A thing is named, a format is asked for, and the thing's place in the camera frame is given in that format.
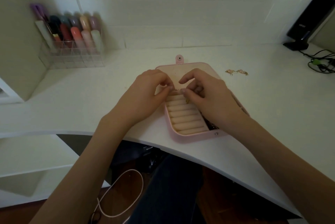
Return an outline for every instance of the black speaker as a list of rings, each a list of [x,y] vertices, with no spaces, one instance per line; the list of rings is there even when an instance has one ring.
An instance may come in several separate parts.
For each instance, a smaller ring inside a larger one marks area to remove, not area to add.
[[[335,0],[312,0],[286,34],[295,42],[287,42],[283,45],[291,50],[307,49],[308,38],[329,16],[334,7]]]

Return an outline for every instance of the right hand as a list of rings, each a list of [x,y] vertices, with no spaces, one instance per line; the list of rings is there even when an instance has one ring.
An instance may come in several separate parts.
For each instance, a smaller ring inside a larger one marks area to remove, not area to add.
[[[231,122],[245,115],[223,80],[196,68],[186,73],[179,83],[185,84],[191,79],[195,80],[181,91],[211,123],[225,130]]]

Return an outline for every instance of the acrylic lipstick organizer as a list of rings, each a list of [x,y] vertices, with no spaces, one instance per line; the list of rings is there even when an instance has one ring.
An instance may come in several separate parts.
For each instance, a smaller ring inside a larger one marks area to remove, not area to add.
[[[176,56],[175,65],[162,65],[156,68],[168,74],[175,88],[178,89],[171,92],[165,100],[165,118],[170,136],[173,140],[180,143],[190,143],[227,135],[227,133],[206,120],[196,106],[189,103],[179,91],[181,88],[186,88],[190,81],[186,84],[180,84],[178,81],[184,74],[195,68],[199,68],[211,76],[221,79],[209,64],[203,62],[185,64],[182,55]],[[232,96],[239,107],[249,115],[233,93]]]
[[[104,67],[104,47],[85,41],[54,41],[50,49],[44,42],[40,49],[40,60],[48,69]]]

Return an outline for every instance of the forearm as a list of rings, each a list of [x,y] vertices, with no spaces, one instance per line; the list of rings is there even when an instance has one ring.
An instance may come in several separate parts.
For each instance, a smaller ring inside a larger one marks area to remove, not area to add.
[[[254,155],[309,223],[333,223],[335,183],[285,147],[248,116],[238,116],[228,133]]]
[[[31,223],[87,223],[115,150],[129,128],[113,110],[103,117],[84,152]]]

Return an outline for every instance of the hand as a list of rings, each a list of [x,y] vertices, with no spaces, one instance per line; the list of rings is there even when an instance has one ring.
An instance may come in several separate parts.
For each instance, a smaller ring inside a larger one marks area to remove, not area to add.
[[[186,73],[179,83],[192,81],[183,95],[194,103],[204,117],[220,129],[226,130],[237,116],[245,114],[238,106],[225,82],[216,79],[200,69]]]
[[[155,95],[158,85],[166,86]],[[113,112],[130,126],[149,117],[165,101],[174,85],[161,70],[147,70],[139,75],[113,108]]]

